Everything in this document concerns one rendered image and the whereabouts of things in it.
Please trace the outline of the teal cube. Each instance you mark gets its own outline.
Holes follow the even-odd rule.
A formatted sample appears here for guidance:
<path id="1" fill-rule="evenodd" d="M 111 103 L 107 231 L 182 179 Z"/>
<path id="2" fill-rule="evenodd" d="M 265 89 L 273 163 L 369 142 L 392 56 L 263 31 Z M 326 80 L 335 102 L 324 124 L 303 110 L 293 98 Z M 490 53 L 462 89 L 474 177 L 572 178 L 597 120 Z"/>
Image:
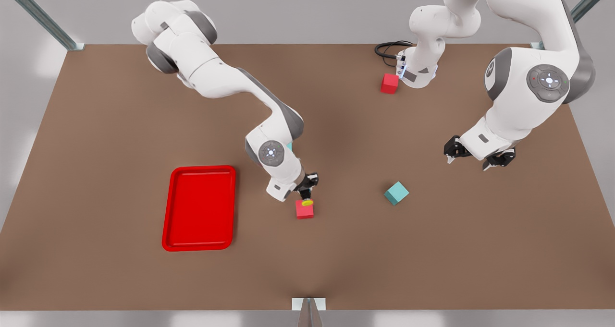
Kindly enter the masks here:
<path id="1" fill-rule="evenodd" d="M 391 203 L 393 206 L 400 203 L 406 196 L 409 195 L 408 189 L 402 185 L 400 181 L 397 181 L 386 192 L 384 192 L 384 197 Z"/>

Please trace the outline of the red rectangular tray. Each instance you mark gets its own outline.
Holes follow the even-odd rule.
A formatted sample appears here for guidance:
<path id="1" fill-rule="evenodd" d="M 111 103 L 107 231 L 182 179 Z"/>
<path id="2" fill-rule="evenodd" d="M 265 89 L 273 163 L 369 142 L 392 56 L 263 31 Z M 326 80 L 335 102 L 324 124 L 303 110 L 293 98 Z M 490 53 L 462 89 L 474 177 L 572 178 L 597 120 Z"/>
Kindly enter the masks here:
<path id="1" fill-rule="evenodd" d="M 228 165 L 178 167 L 171 173 L 162 247 L 224 250 L 233 241 L 236 171 Z"/>

